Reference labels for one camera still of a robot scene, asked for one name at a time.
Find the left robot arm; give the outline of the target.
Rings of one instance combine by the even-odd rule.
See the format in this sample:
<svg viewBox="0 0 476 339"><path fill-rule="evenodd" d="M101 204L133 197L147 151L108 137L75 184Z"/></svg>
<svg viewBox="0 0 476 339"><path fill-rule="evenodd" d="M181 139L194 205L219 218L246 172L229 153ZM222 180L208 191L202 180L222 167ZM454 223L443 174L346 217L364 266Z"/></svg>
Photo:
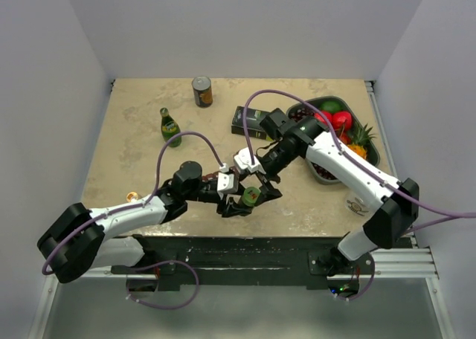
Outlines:
<svg viewBox="0 0 476 339"><path fill-rule="evenodd" d="M217 172L203 175L199 163L186 161L172 178L137 201L105 208L72 204L37 242L45 258L42 273L55 275L60 283L107 265L145 274L152 269L154 256L137 239L123 237L124 233L171 222L187 211L190 201L215 204L222 217L247 216L251 207L233 197L244 193L241 182L249 174L245 167L223 165Z"/></svg>

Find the green pill bottle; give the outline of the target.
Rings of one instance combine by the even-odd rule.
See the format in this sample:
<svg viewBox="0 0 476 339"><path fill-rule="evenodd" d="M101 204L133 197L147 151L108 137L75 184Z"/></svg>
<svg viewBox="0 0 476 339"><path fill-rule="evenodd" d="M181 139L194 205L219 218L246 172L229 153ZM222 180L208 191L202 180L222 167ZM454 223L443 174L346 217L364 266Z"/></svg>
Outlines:
<svg viewBox="0 0 476 339"><path fill-rule="evenodd" d="M260 190L256 187L246 187L239 198L239 204L245 207L254 207L260 197Z"/></svg>

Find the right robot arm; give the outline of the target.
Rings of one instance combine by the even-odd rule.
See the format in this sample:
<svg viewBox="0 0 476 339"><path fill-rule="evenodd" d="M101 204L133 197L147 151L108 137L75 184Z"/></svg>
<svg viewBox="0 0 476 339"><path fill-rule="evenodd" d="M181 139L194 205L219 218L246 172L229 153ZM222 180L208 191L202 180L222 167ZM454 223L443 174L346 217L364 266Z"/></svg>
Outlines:
<svg viewBox="0 0 476 339"><path fill-rule="evenodd" d="M381 172L342 144L322 122L313 117L295 122L275 109L260 125L276 141L259 159L267 175L275 177L294 159L302 157L331 172L369 209L370 218L343 237L334 249L331 264L336 272L348 274L362 255L376 248L392 248L417 219L418 207L410 199L419 196L418 184Z"/></svg>

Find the red weekly pill organizer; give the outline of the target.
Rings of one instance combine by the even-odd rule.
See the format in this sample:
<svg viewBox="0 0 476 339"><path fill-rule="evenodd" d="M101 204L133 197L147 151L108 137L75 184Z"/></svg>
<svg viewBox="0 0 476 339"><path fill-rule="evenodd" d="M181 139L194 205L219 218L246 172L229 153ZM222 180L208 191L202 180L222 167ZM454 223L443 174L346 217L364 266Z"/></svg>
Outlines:
<svg viewBox="0 0 476 339"><path fill-rule="evenodd" d="M219 169L216 172L209 173L207 175L202 176L203 181L212 181L218 179L232 181L232 182L240 182L243 180L243 177L240 175L239 170L237 169L235 164L228 166L225 164L225 169Z"/></svg>

